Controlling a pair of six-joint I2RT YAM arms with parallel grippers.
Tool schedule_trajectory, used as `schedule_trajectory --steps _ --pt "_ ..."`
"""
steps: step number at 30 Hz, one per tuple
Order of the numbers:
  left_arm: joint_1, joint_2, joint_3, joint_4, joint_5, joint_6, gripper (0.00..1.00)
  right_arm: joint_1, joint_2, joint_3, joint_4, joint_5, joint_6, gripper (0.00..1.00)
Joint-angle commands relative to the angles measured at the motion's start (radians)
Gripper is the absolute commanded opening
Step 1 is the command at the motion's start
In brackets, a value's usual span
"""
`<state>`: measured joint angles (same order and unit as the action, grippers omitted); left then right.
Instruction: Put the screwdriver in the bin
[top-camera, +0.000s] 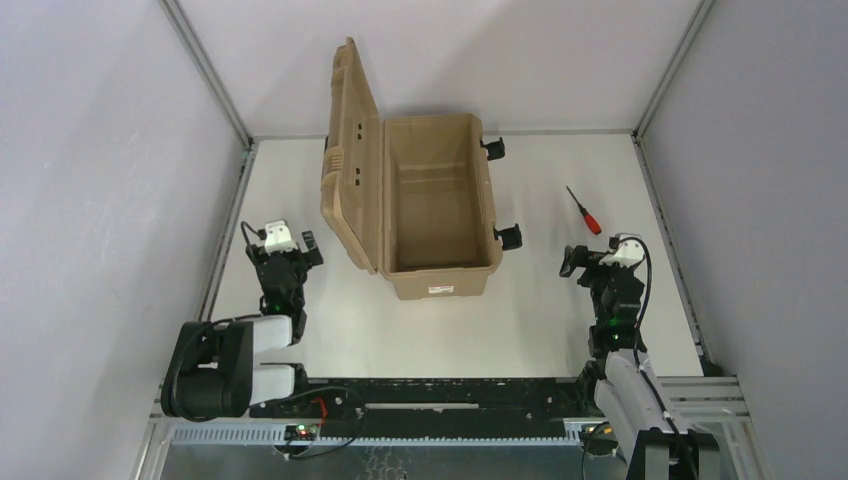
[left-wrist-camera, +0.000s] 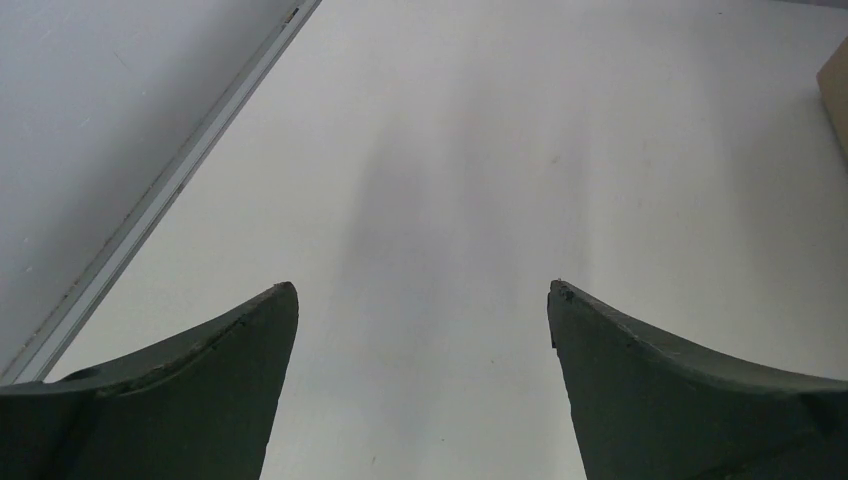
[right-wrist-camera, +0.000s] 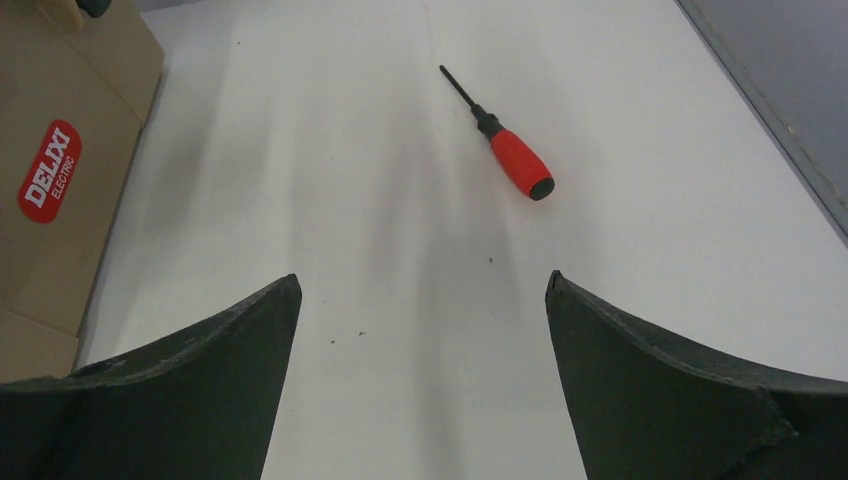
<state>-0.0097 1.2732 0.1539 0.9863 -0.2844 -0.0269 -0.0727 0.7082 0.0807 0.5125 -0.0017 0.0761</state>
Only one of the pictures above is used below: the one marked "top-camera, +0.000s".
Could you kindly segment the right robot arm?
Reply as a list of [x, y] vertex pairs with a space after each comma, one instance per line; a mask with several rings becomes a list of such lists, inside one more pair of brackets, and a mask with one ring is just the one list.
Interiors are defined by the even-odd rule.
[[642, 336], [653, 286], [646, 243], [637, 235], [619, 235], [605, 251], [568, 246], [559, 275], [574, 273], [588, 289], [594, 312], [590, 359], [579, 380], [618, 442], [627, 478], [720, 478], [717, 440], [674, 408], [650, 364]]

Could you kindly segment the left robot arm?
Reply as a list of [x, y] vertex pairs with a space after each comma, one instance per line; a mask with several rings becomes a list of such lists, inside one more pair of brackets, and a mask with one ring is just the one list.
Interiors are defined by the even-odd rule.
[[256, 357], [300, 342], [307, 323], [304, 285], [323, 257], [310, 230], [297, 242], [278, 221], [257, 235], [259, 243], [247, 242], [245, 251], [261, 289], [259, 310], [181, 327], [160, 393], [169, 417], [237, 418], [294, 392], [295, 366], [260, 366]]

